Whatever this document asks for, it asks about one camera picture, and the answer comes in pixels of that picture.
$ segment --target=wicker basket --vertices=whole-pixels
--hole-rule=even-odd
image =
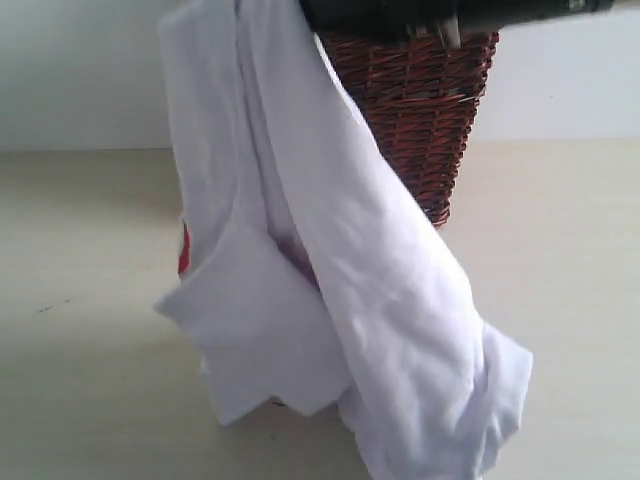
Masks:
[[[449,198],[497,41],[497,33],[475,35],[460,50],[445,51],[437,37],[403,48],[323,37],[382,154],[436,226],[449,218]]]

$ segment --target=wall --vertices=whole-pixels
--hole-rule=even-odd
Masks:
[[[178,0],[0,2],[0,151],[166,147]],[[640,136],[640,12],[503,33],[474,139]]]

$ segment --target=black object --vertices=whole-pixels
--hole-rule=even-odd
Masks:
[[[300,4],[318,32],[389,43],[427,34],[450,36],[451,28],[458,35],[493,32],[508,25],[609,10],[613,1],[300,0]]]

